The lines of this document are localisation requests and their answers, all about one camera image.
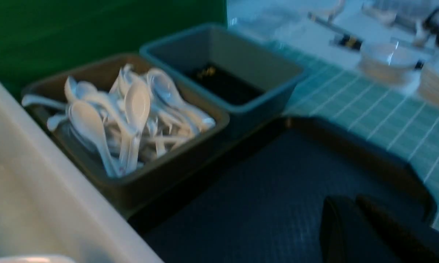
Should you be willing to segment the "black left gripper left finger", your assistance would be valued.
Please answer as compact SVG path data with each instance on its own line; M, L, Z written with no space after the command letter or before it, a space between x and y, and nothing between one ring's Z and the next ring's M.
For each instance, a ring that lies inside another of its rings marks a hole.
M323 202L319 241L325 263L397 263L363 212L345 196Z

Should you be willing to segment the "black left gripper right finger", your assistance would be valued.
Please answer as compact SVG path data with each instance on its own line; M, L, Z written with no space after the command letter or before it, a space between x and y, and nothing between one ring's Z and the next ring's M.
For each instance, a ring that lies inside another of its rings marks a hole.
M439 231L371 196L358 195L355 202L381 239L405 263L439 263Z

